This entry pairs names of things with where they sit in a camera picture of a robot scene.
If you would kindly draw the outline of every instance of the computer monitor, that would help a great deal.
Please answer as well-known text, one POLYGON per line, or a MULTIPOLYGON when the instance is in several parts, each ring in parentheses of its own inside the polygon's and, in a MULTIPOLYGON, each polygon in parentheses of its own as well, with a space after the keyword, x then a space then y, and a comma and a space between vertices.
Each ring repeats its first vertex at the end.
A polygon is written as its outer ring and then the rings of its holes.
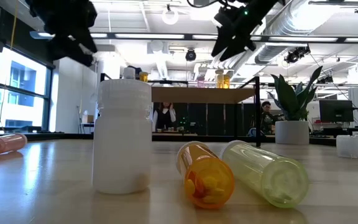
POLYGON ((350 100, 320 100, 321 122, 353 122, 353 104, 350 100))

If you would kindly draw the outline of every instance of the green leaves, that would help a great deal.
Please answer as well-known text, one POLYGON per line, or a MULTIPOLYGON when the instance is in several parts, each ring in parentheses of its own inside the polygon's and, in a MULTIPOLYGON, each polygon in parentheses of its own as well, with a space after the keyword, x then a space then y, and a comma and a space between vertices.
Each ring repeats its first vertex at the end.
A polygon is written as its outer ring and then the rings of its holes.
MULTIPOLYGON (((310 88, 312 87, 313 82, 320 76, 322 68, 323 67, 319 67, 313 72, 305 89, 302 89, 303 84, 299 83, 295 91, 284 80, 282 75, 279 77, 272 75, 278 96, 278 99, 275 99, 275 103, 283 111, 285 119, 289 121, 299 121, 301 119, 305 119, 307 116, 306 106, 313 100, 317 89, 313 88, 310 91, 310 88)), ((274 99, 274 96, 271 93, 268 92, 268 94, 274 99)))

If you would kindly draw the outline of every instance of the person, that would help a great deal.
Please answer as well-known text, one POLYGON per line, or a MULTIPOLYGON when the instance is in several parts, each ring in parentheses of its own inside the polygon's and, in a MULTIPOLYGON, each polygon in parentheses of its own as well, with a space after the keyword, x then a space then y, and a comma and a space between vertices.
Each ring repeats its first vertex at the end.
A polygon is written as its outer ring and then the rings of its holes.
POLYGON ((265 101, 262 103, 262 115, 260 117, 260 119, 261 119, 260 130, 264 134, 272 134, 272 126, 277 121, 277 118, 275 118, 270 113, 271 107, 272 107, 272 104, 269 101, 265 101))
POLYGON ((177 120, 177 114, 173 109, 173 103, 161 103, 153 114, 153 132, 157 129, 168 129, 173 127, 177 120))

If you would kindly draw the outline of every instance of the window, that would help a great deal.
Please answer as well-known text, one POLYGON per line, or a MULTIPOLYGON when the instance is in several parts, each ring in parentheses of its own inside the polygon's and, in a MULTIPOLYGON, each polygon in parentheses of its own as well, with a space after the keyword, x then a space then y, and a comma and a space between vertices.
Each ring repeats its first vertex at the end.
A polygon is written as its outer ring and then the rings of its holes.
POLYGON ((51 70, 4 48, 0 53, 0 127, 48 125, 51 70))

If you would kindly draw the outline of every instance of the white planter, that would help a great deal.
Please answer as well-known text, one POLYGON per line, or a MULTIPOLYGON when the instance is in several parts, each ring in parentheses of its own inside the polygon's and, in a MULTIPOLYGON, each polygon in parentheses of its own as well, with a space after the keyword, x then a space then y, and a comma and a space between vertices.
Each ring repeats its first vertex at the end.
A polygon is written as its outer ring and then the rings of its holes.
POLYGON ((277 144, 309 144, 309 123, 307 121, 277 121, 275 126, 277 144))

